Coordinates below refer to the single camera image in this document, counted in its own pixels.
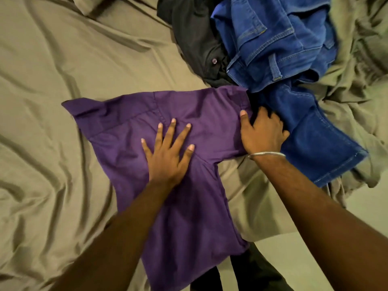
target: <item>hand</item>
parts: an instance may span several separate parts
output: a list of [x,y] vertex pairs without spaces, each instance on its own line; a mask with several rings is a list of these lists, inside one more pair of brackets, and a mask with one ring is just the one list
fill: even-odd
[[189,145],[182,160],[179,161],[179,151],[191,129],[191,124],[188,123],[186,125],[185,129],[171,146],[176,123],[177,121],[173,118],[164,140],[162,135],[163,124],[158,124],[154,153],[150,151],[146,141],[141,139],[145,157],[148,162],[149,180],[161,186],[167,186],[169,189],[172,189],[182,181],[187,168],[189,167],[189,162],[195,148],[193,144]]
[[257,118],[251,126],[245,110],[240,112],[241,139],[248,154],[264,151],[280,152],[280,147],[290,135],[283,131],[283,122],[276,113],[268,117],[265,107],[259,108]]

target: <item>belt loop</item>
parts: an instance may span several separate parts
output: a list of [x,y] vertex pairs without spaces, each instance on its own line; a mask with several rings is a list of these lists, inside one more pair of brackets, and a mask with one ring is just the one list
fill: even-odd
[[269,59],[269,67],[271,68],[273,81],[277,81],[281,79],[283,76],[280,73],[279,68],[277,67],[276,54],[275,53],[271,54],[268,59]]

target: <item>person's left hand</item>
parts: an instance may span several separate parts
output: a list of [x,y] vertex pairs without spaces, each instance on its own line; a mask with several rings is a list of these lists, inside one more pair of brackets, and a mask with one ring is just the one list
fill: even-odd
[[191,124],[187,124],[184,130],[172,144],[172,138],[175,132],[177,121],[172,119],[166,136],[163,140],[163,124],[159,123],[158,132],[155,139],[154,153],[148,148],[144,139],[141,139],[142,146],[145,152],[145,157],[148,162],[149,180],[153,183],[173,188],[178,185],[186,174],[189,162],[193,154],[195,146],[189,145],[182,157],[179,160],[179,151],[182,148],[183,142],[191,129]]

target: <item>black pants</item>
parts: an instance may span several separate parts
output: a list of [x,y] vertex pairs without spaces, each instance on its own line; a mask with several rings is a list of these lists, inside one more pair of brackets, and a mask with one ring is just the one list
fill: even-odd
[[[238,291],[293,291],[281,274],[264,258],[254,243],[230,261]],[[220,273],[214,267],[191,283],[191,291],[223,291]]]

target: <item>person's left arm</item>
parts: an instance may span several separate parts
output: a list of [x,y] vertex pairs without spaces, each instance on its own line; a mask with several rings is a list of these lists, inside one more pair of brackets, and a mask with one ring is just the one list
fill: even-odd
[[194,151],[194,145],[190,145],[182,160],[179,159],[179,151],[191,125],[188,124],[171,145],[175,124],[173,119],[163,140],[163,126],[159,123],[154,153],[142,139],[149,169],[148,185],[75,260],[50,291],[127,290],[148,232],[168,194],[186,174]]

